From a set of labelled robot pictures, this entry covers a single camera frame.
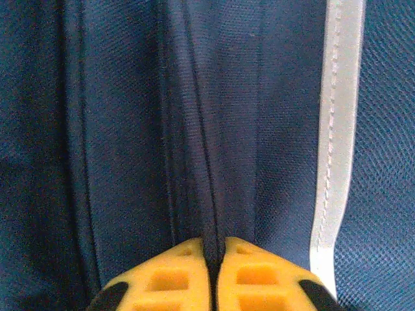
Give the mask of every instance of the black rubber trim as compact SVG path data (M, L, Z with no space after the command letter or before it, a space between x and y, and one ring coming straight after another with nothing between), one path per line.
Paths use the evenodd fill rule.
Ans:
M127 282L118 282L101 290L86 311L116 311L127 290Z
M310 280L302 280L299 284L317 311L345 311L337 304L324 286Z

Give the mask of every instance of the white reflective tape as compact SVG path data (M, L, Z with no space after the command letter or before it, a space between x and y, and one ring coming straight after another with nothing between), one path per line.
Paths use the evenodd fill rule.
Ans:
M348 199L364 0L328 0L310 267L336 297L334 247Z

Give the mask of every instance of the navy blue fabric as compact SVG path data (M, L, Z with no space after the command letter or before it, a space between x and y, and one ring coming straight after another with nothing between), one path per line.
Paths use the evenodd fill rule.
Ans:
M0 3L0 309L86 305L69 206L62 8Z
M39 3L2 11L0 303L82 309L200 235L213 277L227 235L308 267L323 0Z
M325 14L325 1L269 1L258 80L255 242L305 268L315 204Z
M183 116L169 124L174 135L183 126L182 143L169 146L184 149L171 166L184 158L187 172L171 183L195 194L211 269L227 235L308 266L325 11L325 1L168 2L165 119Z
M101 285L172 246L153 5L83 7L82 121Z
M350 310L415 310L415 2L368 0L350 198L335 248Z

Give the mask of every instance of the fabric seam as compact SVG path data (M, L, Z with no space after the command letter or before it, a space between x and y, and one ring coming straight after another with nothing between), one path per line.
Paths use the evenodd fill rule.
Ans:
M166 59L165 59L165 41L164 41L164 9L163 3L161 1L157 2L158 11L156 12L158 15L158 39L160 41L159 51L158 51L158 60L160 66L160 101L161 101L161 120L162 120L162 127L163 127L163 149L164 149L164 166L165 166L165 174L166 174L166 188L167 188L167 201L169 204L169 218L170 218L170 230L171 230L171 240L172 246L176 245L177 241L177 230L175 225L175 215L174 215L174 204L172 198L172 180L171 176L174 175L172 173L172 162L174 159L172 158L172 154L170 152L169 147L171 146L171 139L169 137L169 130L171 120L170 116L170 105L169 101L166 98Z
M79 48L79 100L81 105L81 122L82 122L82 157L84 161L84 178L85 178L85 195L86 195L86 210L88 212L88 219L89 219L89 230L91 232L91 239L92 239L92 249L93 249L93 257L94 257L94 264L95 269L97 270L97 277L99 281L99 286L102 286L101 282L101 275L99 272L99 265L98 265L98 256L97 256L97 243L95 241L95 234L93 232L93 225L92 225L92 212L91 212L91 202L89 197L89 171L88 171L88 157L86 152L86 96L85 96L85 3L84 0L80 1L79 5L79 28L80 28L80 48Z
M69 132L68 132L68 112L66 109L67 106L67 93L66 93L66 70L67 66L65 63L66 58L66 38L65 38L65 3L62 0L58 0L56 2L56 14L57 14L57 27L58 27L58 103L59 103L59 114L60 114L60 130L62 131L63 139L62 139L62 146L63 150L61 153L63 154L64 160L62 161L63 168L64 168L64 183L67 189L66 191L66 198L67 198L67 210L69 213L69 225L71 229L71 236L73 240L73 247L75 251L75 258L78 263L77 270L80 274L80 283L83 286L83 293L84 293L84 303L88 303L88 297L91 293L89 293L88 288L88 281L85 274L84 269L82 268L82 256L80 253L80 243L79 243L79 236L77 234L77 224L76 224L76 213L73 210L73 206L75 204L74 200L74 189L73 184L71 182L71 165L69 162ZM68 304L72 305L72 307L76 307L78 304L74 301L68 301Z
M334 118L335 118L335 104L336 104L336 86L337 86L337 72L338 72L338 47L340 44L340 20L341 20L341 5L342 1L336 4L335 10L335 37L333 42L333 50L331 57L331 90L330 90L330 116L329 116L329 142L327 148L327 169L326 169L326 185L324 187L324 208L323 217L318 230L318 239L316 250L319 251L320 244L322 242L322 233L324 226L327 223L327 209L329 206L329 191L330 191L330 179L331 179L331 166L333 161L333 132L334 132Z
M211 168L211 161L209 156L209 149L208 149L208 139L206 135L206 127L204 124L204 118L203 118L203 111L202 111L202 100L200 97L200 86L198 83L198 75L197 75L197 68L196 68L196 53L195 53L195 44L193 43L192 39L192 33L190 28L190 13L187 9L188 4L187 1L184 1L183 3L183 11L184 11L184 19L185 19L185 29L187 33L187 40L189 44L189 54L191 58L191 69L193 74L193 85L195 88L195 102L199 117L199 124L200 124L200 134L202 136L202 148L204 151L204 158L206 163L206 170L207 170L207 178L209 181L209 190L210 190L210 196L212 201L212 208L213 208L213 223L214 223L214 232L215 232L215 268L219 269L219 265L222 262L222 258L220 258L220 241L219 241L219 222L218 222L218 213L217 213L217 203L215 199L215 189L213 184L213 174L212 174L212 168Z

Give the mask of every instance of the stitching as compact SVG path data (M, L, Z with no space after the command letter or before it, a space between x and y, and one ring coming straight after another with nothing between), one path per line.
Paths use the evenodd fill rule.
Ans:
M326 168L326 185L324 187L324 208L323 218L318 230L318 240L316 250L320 247L322 241L322 233L324 226L327 223L327 209L329 207L329 191L331 179L331 166L333 160L333 124L335 118L335 97L337 87L337 72L338 72L338 48L340 44L340 20L341 20L341 6L342 1L337 1L335 7L335 36L333 43L333 50L331 52L331 79L330 79L330 117L329 117L329 146L327 149L327 168Z

